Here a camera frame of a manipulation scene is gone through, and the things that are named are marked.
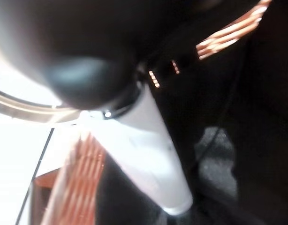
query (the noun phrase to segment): small light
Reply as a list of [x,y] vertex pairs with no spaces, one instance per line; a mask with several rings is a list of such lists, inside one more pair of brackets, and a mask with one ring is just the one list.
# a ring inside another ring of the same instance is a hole
[[105,117],[110,118],[111,116],[112,116],[112,113],[111,113],[111,112],[106,112],[106,113],[105,113]]

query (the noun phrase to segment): white surface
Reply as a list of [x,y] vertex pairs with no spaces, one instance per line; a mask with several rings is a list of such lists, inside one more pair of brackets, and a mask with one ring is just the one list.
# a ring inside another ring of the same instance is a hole
[[56,128],[46,149],[37,177],[52,170],[61,168],[72,146],[79,137],[79,129],[76,126]]
[[127,114],[86,124],[134,184],[164,211],[179,215],[191,207],[180,160],[147,86]]
[[0,225],[14,225],[50,129],[0,115]]

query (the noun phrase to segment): white handle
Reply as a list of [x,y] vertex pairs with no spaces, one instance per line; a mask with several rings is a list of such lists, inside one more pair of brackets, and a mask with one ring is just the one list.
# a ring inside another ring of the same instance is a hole
[[115,162],[164,211],[175,216],[191,207],[180,160],[148,86],[127,114],[90,123]]

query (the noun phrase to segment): black cable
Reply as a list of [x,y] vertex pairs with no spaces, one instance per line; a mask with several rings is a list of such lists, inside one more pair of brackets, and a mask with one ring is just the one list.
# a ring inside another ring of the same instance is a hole
[[32,178],[31,178],[30,185],[29,185],[29,187],[28,187],[28,189],[27,189],[27,192],[26,192],[26,194],[25,194],[25,197],[24,197],[23,203],[22,203],[22,205],[21,205],[21,208],[20,208],[20,211],[19,211],[19,214],[18,214],[18,217],[17,217],[17,220],[16,220],[15,225],[19,225],[19,223],[20,223],[20,219],[21,219],[21,216],[22,216],[22,214],[23,214],[23,210],[24,210],[24,208],[25,208],[25,205],[26,205],[28,196],[29,196],[29,194],[30,194],[31,184],[33,183],[33,181],[34,181],[35,178],[36,178],[36,175],[37,175],[38,170],[39,170],[39,168],[40,168],[42,159],[43,159],[43,157],[44,157],[44,155],[45,155],[45,153],[46,153],[46,149],[47,149],[47,147],[48,147],[48,144],[49,144],[49,142],[50,142],[50,139],[51,139],[51,137],[52,137],[53,132],[54,132],[54,128],[52,128],[52,129],[50,130],[50,133],[49,133],[48,138],[47,138],[47,140],[46,140],[45,146],[44,146],[44,148],[43,148],[43,150],[42,150],[42,153],[41,153],[41,156],[40,156],[40,158],[39,158],[39,160],[38,160],[38,164],[37,164],[37,166],[36,166],[36,169],[35,169],[35,171],[34,171],[34,173],[33,173]]
[[243,55],[240,57],[240,65],[238,67],[238,69],[236,70],[235,74],[235,80],[232,83],[232,87],[230,88],[229,94],[228,94],[228,98],[227,101],[225,103],[225,106],[218,118],[218,122],[217,122],[217,130],[212,138],[212,140],[207,144],[207,146],[205,147],[205,150],[201,153],[201,155],[199,157],[196,158],[195,162],[193,163],[193,165],[189,168],[189,171],[195,170],[197,168],[197,166],[199,165],[199,163],[205,158],[205,156],[208,154],[208,152],[212,149],[212,145],[215,143],[218,134],[221,131],[221,126],[224,123],[226,114],[233,102],[234,99],[234,95],[236,94],[237,91],[237,87],[238,87],[238,83],[240,81],[240,77],[241,77],[241,71],[243,68],[243,64],[244,64],[244,56],[245,56],[245,52],[243,53]]

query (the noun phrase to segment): orange light strip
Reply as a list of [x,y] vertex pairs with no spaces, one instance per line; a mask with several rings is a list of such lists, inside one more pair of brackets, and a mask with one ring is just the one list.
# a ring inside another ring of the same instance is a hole
[[261,0],[252,10],[210,35],[196,46],[199,59],[205,59],[232,45],[244,35],[252,32],[262,20],[271,0]]

